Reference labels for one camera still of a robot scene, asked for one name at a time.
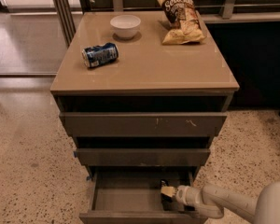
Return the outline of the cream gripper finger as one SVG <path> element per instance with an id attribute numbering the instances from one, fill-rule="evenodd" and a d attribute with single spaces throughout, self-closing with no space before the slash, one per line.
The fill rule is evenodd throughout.
<path id="1" fill-rule="evenodd" d="M 168 198 L 174 198 L 174 196 L 176 195 L 176 188 L 172 186 L 162 186 L 161 194 Z"/>

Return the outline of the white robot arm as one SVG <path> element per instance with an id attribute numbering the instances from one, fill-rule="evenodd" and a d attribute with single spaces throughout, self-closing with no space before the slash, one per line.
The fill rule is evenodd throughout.
<path id="1" fill-rule="evenodd" d="M 206 183 L 201 189 L 191 186 L 169 186 L 161 180 L 161 196 L 194 207 L 202 216 L 224 217 L 224 209 L 232 211 L 250 224 L 280 224 L 280 181 L 266 186 L 257 199 Z"/>

